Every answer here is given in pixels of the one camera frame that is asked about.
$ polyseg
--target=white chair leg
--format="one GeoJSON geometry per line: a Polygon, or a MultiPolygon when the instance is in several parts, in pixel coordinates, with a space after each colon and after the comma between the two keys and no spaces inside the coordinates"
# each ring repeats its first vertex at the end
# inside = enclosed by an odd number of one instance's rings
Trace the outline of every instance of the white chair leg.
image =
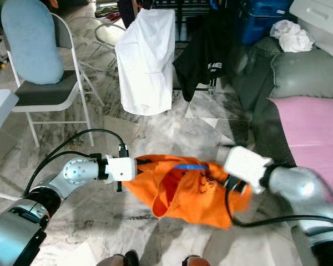
{"type": "Polygon", "coordinates": [[[4,199],[10,200],[10,201],[17,201],[20,199],[19,197],[11,196],[9,194],[2,193],[2,192],[0,192],[0,198],[4,198],[4,199]]]}
{"type": "Polygon", "coordinates": [[[82,69],[80,69],[80,72],[82,73],[84,79],[85,79],[85,80],[87,81],[87,83],[89,84],[89,86],[90,86],[91,90],[93,91],[93,93],[95,94],[96,98],[98,98],[98,101],[100,102],[100,104],[101,104],[102,106],[104,106],[105,104],[104,104],[103,100],[101,99],[101,97],[100,97],[100,95],[98,94],[98,92],[97,92],[95,86],[91,83],[91,81],[90,81],[90,79],[88,78],[88,76],[86,75],[86,73],[85,73],[82,69]]]}
{"type": "MultiPolygon", "coordinates": [[[[89,118],[88,107],[87,107],[87,101],[85,100],[84,91],[83,91],[83,88],[79,88],[79,90],[80,90],[80,97],[82,98],[85,119],[87,121],[87,128],[91,129],[90,118],[89,118]]],[[[94,147],[95,144],[94,144],[94,139],[93,139],[93,133],[92,132],[89,132],[89,138],[90,138],[91,146],[94,147]]]]}
{"type": "Polygon", "coordinates": [[[36,147],[39,148],[39,141],[38,141],[38,137],[37,137],[36,131],[34,129],[33,121],[32,121],[32,118],[31,118],[31,114],[29,112],[27,112],[26,115],[27,115],[27,120],[28,120],[29,127],[31,128],[31,132],[32,132],[32,136],[33,136],[33,139],[34,139],[34,143],[35,143],[36,147]]]}

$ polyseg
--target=white container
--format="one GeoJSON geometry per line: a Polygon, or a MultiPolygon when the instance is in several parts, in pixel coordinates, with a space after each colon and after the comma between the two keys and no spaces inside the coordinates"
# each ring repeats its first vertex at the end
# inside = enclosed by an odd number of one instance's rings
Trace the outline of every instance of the white container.
{"type": "Polygon", "coordinates": [[[294,0],[290,13],[315,38],[315,45],[333,56],[333,0],[294,0]]]}

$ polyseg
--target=blue chair cushion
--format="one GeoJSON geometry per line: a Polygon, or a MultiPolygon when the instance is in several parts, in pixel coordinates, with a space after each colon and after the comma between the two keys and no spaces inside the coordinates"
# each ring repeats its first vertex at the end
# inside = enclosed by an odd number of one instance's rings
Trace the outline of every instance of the blue chair cushion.
{"type": "Polygon", "coordinates": [[[7,0],[1,13],[17,73],[35,84],[54,84],[64,72],[54,22],[39,0],[7,0]]]}

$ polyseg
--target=gray sofa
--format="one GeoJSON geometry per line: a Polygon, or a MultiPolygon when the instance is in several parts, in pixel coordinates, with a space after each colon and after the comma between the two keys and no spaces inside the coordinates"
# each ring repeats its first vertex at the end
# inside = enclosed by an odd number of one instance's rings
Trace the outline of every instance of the gray sofa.
{"type": "Polygon", "coordinates": [[[333,57],[320,49],[283,53],[278,40],[265,37],[250,47],[233,47],[228,77],[242,106],[253,112],[257,152],[295,166],[279,112],[268,98],[333,98],[333,57]]]}

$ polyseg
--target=gray chair seat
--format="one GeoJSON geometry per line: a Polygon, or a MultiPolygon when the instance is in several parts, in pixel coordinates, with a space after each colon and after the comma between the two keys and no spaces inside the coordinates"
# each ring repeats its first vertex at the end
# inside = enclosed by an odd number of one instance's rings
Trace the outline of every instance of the gray chair seat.
{"type": "Polygon", "coordinates": [[[64,71],[60,82],[37,85],[25,81],[16,91],[19,101],[16,106],[58,105],[65,102],[77,82],[74,70],[64,71]]]}

